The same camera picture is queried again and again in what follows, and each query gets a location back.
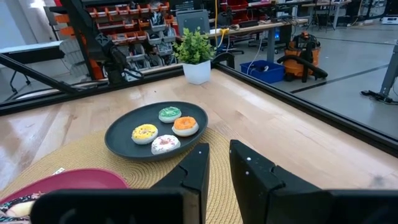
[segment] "wooden table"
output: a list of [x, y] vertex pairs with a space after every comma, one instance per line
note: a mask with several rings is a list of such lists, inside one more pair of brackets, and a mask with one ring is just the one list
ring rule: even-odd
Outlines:
[[170, 100], [201, 106], [210, 128], [321, 188], [398, 189], [397, 158], [215, 69], [202, 85], [181, 76], [0, 117], [0, 189], [60, 146]]
[[[308, 22], [308, 19], [294, 19], [293, 23], [294, 24], [305, 24]], [[274, 54], [275, 54], [275, 28], [276, 27], [281, 27], [281, 26], [288, 26], [291, 25], [288, 22], [274, 22], [274, 23], [268, 23], [268, 24], [259, 24], [258, 26], [253, 26], [253, 27], [245, 27], [245, 28], [240, 28], [239, 30], [232, 30], [230, 29], [227, 34], [224, 35], [224, 37], [227, 37], [228, 35], [244, 35], [244, 34], [249, 34], [249, 33], [258, 33], [262, 32], [265, 30], [268, 30], [268, 38], [267, 38], [267, 61], [269, 62], [274, 62]], [[209, 39], [221, 36], [220, 32], [214, 33], [214, 34], [207, 34]], [[183, 37], [177, 36], [178, 40], [183, 40]]]
[[333, 0], [331, 0], [331, 2], [319, 2], [319, 3], [312, 3], [312, 4], [304, 4], [302, 5], [302, 7], [308, 7], [308, 10], [310, 11], [310, 18], [308, 20], [308, 24], [311, 24], [312, 19], [313, 19], [313, 8], [315, 6], [336, 6], [336, 11], [335, 11], [335, 18], [333, 20], [333, 28], [336, 29], [337, 27], [337, 21], [338, 21], [338, 14], [340, 12], [340, 8], [348, 3], [350, 3], [351, 0], [347, 0], [347, 1], [343, 1], [343, 2], [333, 2]]

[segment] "potted plant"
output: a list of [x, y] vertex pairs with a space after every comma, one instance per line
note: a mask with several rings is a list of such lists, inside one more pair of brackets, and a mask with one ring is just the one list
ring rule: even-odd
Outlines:
[[200, 34], [200, 28], [193, 33], [184, 28], [184, 37], [175, 56], [183, 62], [182, 68], [189, 83], [200, 85], [210, 80], [210, 59], [214, 55], [213, 47], [207, 35]]

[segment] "shop vacuum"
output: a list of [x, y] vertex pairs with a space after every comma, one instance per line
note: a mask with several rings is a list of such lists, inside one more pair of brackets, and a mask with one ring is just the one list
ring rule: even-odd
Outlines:
[[296, 35], [287, 45], [285, 55], [277, 60], [285, 67], [285, 81], [301, 78], [305, 83], [309, 75], [313, 75], [315, 80], [326, 78], [327, 72], [317, 67], [320, 50], [320, 43], [315, 36], [307, 32]]

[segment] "blue plastic container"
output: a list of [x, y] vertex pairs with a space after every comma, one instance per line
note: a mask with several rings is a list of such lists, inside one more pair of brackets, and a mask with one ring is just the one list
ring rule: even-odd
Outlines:
[[241, 64], [241, 72], [243, 72], [245, 75], [258, 78], [266, 83], [280, 82], [284, 79], [285, 67], [283, 65], [267, 62], [265, 60], [258, 60], [254, 61], [252, 65], [254, 65], [256, 68], [268, 66], [268, 71], [259, 72], [255, 68], [252, 68], [248, 73], [248, 67], [250, 63], [251, 62]]

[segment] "woven placemat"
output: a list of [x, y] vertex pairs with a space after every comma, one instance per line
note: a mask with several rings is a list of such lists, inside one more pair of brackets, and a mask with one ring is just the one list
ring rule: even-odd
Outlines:
[[[72, 142], [45, 156], [28, 167], [9, 184], [0, 198], [27, 184], [52, 175], [59, 168], [66, 170], [101, 168], [111, 170], [132, 188], [146, 189], [169, 173], [187, 154], [159, 162], [133, 162], [114, 155], [104, 143], [105, 131]], [[229, 142], [222, 135], [207, 128], [200, 142], [210, 145], [210, 179], [206, 223], [242, 223], [229, 168]]]

